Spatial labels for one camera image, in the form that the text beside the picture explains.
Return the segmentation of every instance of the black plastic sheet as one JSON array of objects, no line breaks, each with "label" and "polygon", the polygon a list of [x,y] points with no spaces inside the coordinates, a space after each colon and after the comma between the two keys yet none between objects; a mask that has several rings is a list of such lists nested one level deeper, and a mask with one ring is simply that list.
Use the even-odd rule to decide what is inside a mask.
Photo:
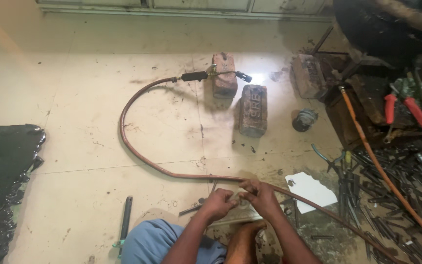
[{"label": "black plastic sheet", "polygon": [[12,206],[20,204],[28,175],[42,165],[37,156],[45,132],[36,125],[0,126],[0,263],[14,237]]}]

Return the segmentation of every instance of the green handle pliers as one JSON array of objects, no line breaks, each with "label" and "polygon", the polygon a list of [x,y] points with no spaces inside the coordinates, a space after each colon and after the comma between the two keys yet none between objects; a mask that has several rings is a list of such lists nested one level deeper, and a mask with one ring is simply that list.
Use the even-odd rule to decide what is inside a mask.
[{"label": "green handle pliers", "polygon": [[335,163],[338,163],[340,160],[342,160],[345,157],[345,152],[343,151],[341,153],[341,156],[336,158],[334,161],[330,161],[329,159],[327,159],[322,153],[319,152],[319,150],[315,147],[314,144],[311,144],[312,148],[314,149],[315,153],[317,153],[317,155],[320,156],[320,158],[324,159],[327,163],[328,163],[328,169],[327,172],[329,172],[331,170],[331,168],[333,168],[336,172],[337,172],[337,168],[335,167]]}]

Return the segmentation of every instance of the brick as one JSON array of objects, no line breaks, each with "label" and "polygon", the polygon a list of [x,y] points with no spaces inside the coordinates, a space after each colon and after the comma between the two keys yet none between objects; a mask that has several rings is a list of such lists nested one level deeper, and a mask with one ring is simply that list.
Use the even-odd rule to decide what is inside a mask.
[{"label": "brick", "polygon": [[239,132],[242,135],[260,138],[268,127],[268,105],[266,87],[246,85],[240,100]]},{"label": "brick", "polygon": [[[217,64],[218,72],[235,70],[234,55],[232,53],[216,53],[212,56],[212,63]],[[212,93],[214,98],[232,99],[237,93],[237,77],[234,73],[221,74],[213,78]]]},{"label": "brick", "polygon": [[327,92],[322,69],[312,55],[299,54],[293,61],[297,90],[304,99],[319,99]]}]

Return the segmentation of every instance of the hand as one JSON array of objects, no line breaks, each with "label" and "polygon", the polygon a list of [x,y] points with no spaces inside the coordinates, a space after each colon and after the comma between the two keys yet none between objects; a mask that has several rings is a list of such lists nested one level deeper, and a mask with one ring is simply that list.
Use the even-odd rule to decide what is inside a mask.
[{"label": "hand", "polygon": [[206,217],[208,224],[220,220],[225,217],[232,208],[239,204],[237,200],[229,201],[229,198],[233,194],[233,191],[218,188],[208,196],[206,201],[204,201],[203,206],[196,214]]},{"label": "hand", "polygon": [[274,190],[269,184],[259,180],[246,180],[241,182],[239,187],[248,192],[240,192],[239,197],[249,201],[253,208],[270,223],[275,217],[284,216]]}]

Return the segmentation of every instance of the hose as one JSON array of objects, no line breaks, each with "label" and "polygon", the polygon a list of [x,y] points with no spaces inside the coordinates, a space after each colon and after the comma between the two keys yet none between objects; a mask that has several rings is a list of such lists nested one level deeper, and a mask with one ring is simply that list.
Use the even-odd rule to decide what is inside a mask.
[{"label": "hose", "polygon": [[[152,82],[148,85],[146,85],[145,87],[141,88],[139,91],[137,91],[133,97],[128,101],[128,103],[125,105],[125,108],[123,109],[123,111],[121,112],[121,116],[120,116],[120,135],[121,135],[121,139],[123,140],[123,142],[125,143],[126,147],[138,158],[140,159],[142,162],[144,162],[145,164],[149,165],[150,167],[156,169],[157,171],[166,174],[168,176],[174,177],[174,178],[188,178],[188,179],[212,179],[212,180],[228,180],[228,181],[235,181],[235,182],[242,182],[247,180],[246,178],[241,178],[241,177],[231,177],[231,176],[223,176],[223,175],[194,175],[194,174],[180,174],[180,173],[173,173],[171,171],[168,171],[164,168],[162,168],[161,166],[155,164],[154,162],[148,160],[146,157],[144,157],[143,155],[141,155],[133,146],[132,144],[128,141],[128,139],[126,138],[126,133],[125,133],[125,117],[126,117],[126,113],[128,111],[128,109],[131,107],[131,105],[133,104],[133,102],[135,102],[136,99],[138,99],[143,93],[145,93],[149,88],[154,87],[158,84],[161,83],[165,83],[165,82],[177,82],[180,79],[180,77],[171,77],[171,78],[166,78],[166,79],[161,79],[155,82]],[[277,186],[271,185],[271,187],[276,191],[279,192],[281,194],[293,197],[296,200],[302,201],[320,211],[322,211],[323,213],[325,213],[326,215],[330,216],[331,218],[337,220],[338,222],[340,222],[342,225],[344,225],[345,227],[349,228],[351,231],[353,231],[356,235],[360,236],[362,239],[364,239],[367,243],[371,244],[372,247],[374,247],[375,249],[377,249],[378,251],[380,251],[382,254],[384,254],[387,258],[389,258],[391,261],[393,261],[396,264],[404,264],[403,261],[400,261],[398,259],[396,259],[394,256],[392,256],[387,250],[384,249],[384,247],[380,246],[379,244],[375,243],[373,240],[371,240],[369,237],[367,237],[366,235],[364,235],[362,233],[362,231],[358,230],[357,228],[355,228],[354,226],[350,225],[349,223],[343,221],[341,218],[339,218],[336,214],[334,214],[333,212],[321,207],[318,204],[315,204],[312,201],[309,201],[299,195],[295,195],[293,193],[291,193],[288,190],[279,188]]]},{"label": "hose", "polygon": [[351,118],[353,119],[353,122],[355,123],[356,129],[358,130],[360,139],[362,140],[364,147],[366,148],[367,153],[369,153],[370,158],[372,159],[372,162],[374,163],[377,170],[380,172],[380,175],[382,178],[384,178],[385,183],[389,186],[389,188],[393,191],[396,197],[401,201],[403,206],[407,209],[407,211],[413,216],[413,218],[418,222],[418,224],[422,228],[422,219],[421,217],[414,211],[414,209],[411,207],[411,205],[408,203],[408,201],[401,195],[400,191],[393,185],[390,178],[385,174],[384,169],[378,162],[376,156],[374,155],[374,152],[372,151],[372,148],[369,145],[369,142],[366,139],[366,135],[364,134],[364,131],[362,130],[362,127],[360,124],[356,121],[356,114],[353,109],[353,105],[351,104],[351,101],[349,100],[348,94],[346,94],[345,87],[340,86],[339,90],[341,91],[341,94],[343,95],[343,98],[346,102],[346,105],[348,106],[349,113],[351,114]]}]

